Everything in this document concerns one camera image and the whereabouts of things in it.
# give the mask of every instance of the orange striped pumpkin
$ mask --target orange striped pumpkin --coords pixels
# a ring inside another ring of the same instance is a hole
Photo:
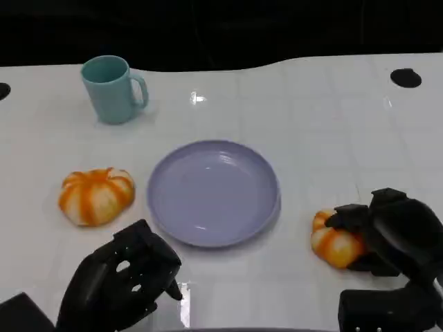
[[[134,181],[121,169],[70,173],[58,205],[76,225],[97,226],[116,218],[134,200]]]
[[[366,249],[359,234],[325,226],[326,220],[335,213],[334,210],[321,210],[316,213],[312,222],[311,246],[317,256],[333,267],[346,268],[365,254]]]

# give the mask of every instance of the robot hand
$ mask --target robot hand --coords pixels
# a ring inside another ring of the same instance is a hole
[[[129,266],[118,270],[120,263]],[[175,277],[181,261],[141,219],[114,235],[78,266],[55,327],[63,332],[114,332],[156,310],[162,292],[181,300]]]
[[[337,207],[326,224],[362,235],[371,257],[360,270],[404,274],[397,290],[345,290],[341,331],[422,332],[443,327],[443,224],[426,204],[406,193],[375,190],[371,204]]]

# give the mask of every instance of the mug handle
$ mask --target mug handle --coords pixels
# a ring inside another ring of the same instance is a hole
[[[142,101],[136,101],[136,105],[138,109],[144,109],[147,105],[147,87],[146,87],[146,82],[143,79],[143,77],[141,77],[139,74],[135,74],[135,73],[130,73],[129,77],[134,80],[137,81],[138,84],[140,85],[140,89],[141,89],[141,96],[142,96]]]

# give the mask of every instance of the teal mug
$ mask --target teal mug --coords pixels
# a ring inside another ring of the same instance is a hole
[[[121,57],[94,57],[82,67],[82,79],[100,121],[116,125],[134,118],[147,105],[145,80],[130,72]],[[138,101],[131,80],[140,84],[142,100]]]

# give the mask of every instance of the white table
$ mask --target white table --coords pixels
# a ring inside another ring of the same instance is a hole
[[[396,68],[423,83],[403,89]],[[310,249],[323,207],[369,203],[392,186],[443,218],[443,55],[293,59],[218,73],[140,72],[148,112],[117,127],[97,122],[80,66],[0,68],[12,87],[0,102],[0,300],[27,292],[55,320],[82,258],[138,219],[150,222],[147,180],[162,157],[196,140],[223,138],[258,150],[282,188],[275,227],[231,249],[189,248],[169,238],[189,283],[190,326],[337,330],[346,288],[390,289],[398,278],[339,272]],[[136,181],[136,200],[110,225],[73,226],[58,210],[71,171],[114,166]],[[162,297],[134,331],[182,327],[179,305]]]

